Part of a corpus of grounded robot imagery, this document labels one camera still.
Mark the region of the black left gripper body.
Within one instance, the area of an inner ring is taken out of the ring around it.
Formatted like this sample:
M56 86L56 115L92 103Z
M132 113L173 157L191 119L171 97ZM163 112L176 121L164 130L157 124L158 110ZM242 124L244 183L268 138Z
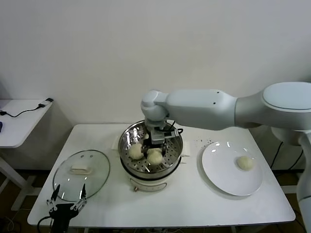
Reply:
M52 233L66 233L72 218L78 215L78 210L72 208L73 203L57 204L57 210L50 211L53 219Z

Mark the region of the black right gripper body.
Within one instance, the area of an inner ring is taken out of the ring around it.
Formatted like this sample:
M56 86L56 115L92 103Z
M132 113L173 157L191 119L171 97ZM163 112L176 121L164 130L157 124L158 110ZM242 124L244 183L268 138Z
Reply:
M152 130L147 131L146 134L148 135L148 137L145 138L145 145L147 146L162 145L165 143L165 134L163 131Z

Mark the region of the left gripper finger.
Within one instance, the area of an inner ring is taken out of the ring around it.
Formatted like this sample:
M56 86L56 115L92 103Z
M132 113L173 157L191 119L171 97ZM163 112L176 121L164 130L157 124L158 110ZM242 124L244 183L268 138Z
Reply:
M52 195L51 195L51 198L47 200L47 205L50 207L50 208L56 208L56 199L58 197L58 193L59 193L59 190L60 190L60 185L58 185L56 187L56 189L53 191Z
M84 206L86 205L87 203L87 199L86 199L86 187L85 187L85 184L83 185L83 188L80 192L80 197L79 197L79 200L76 201L70 209L83 209Z

